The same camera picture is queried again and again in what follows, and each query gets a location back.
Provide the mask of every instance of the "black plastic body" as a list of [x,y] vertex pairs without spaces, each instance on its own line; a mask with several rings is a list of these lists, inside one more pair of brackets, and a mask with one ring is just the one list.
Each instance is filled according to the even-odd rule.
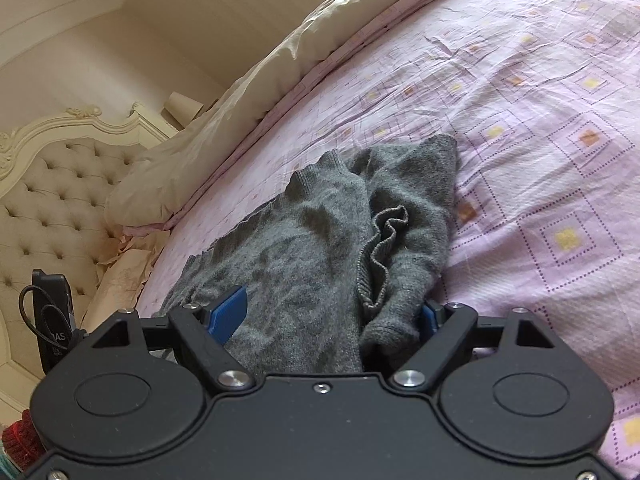
[[[618,478],[594,455],[611,395],[548,327],[460,304],[446,315],[402,367],[424,375],[418,386],[371,372],[270,375],[238,389],[218,378],[247,370],[206,332],[206,309],[114,314],[34,391],[49,452],[26,478]],[[470,361],[480,347],[497,351]],[[181,365],[148,354],[159,348]]]
[[[71,330],[76,328],[71,288],[63,274],[47,274],[43,270],[34,269],[31,273],[31,285],[39,286],[46,291],[62,311]],[[54,311],[47,310],[43,313],[42,309],[47,303],[49,302],[41,293],[33,291],[33,317],[36,328],[47,333],[48,326],[55,341],[66,347],[69,344],[69,330]],[[65,352],[43,341],[42,338],[38,338],[38,350],[42,370],[46,374],[65,356]]]

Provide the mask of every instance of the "tufted headboard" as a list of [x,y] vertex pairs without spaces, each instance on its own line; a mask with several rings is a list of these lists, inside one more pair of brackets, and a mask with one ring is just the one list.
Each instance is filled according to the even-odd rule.
[[3,410],[28,404],[42,376],[17,303],[32,269],[66,276],[79,322],[98,286],[95,264],[117,254],[120,228],[104,219],[108,194],[139,153],[175,134],[140,104],[125,124],[99,115],[70,109],[0,133],[0,423]]

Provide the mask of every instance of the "gray knit fabric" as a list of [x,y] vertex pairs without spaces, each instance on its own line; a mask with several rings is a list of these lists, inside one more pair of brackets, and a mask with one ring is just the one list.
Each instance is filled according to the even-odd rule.
[[449,248],[456,143],[325,153],[200,256],[159,315],[246,285],[227,351],[256,375],[348,373],[417,349],[416,317]]

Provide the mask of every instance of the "beige wall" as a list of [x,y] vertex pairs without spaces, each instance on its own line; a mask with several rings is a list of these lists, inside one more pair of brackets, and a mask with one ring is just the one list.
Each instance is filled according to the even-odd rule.
[[126,0],[228,88],[324,0]]
[[203,103],[223,89],[134,16],[118,10],[66,30],[0,67],[0,131],[67,107],[98,105],[118,121],[172,91]]

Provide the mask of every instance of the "patterned bedding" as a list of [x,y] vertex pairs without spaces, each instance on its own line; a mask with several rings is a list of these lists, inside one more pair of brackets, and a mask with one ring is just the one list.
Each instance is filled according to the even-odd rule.
[[602,449],[640,470],[640,0],[437,0],[331,72],[174,229],[138,303],[326,150],[458,140],[457,232],[437,290],[526,306],[610,386]]

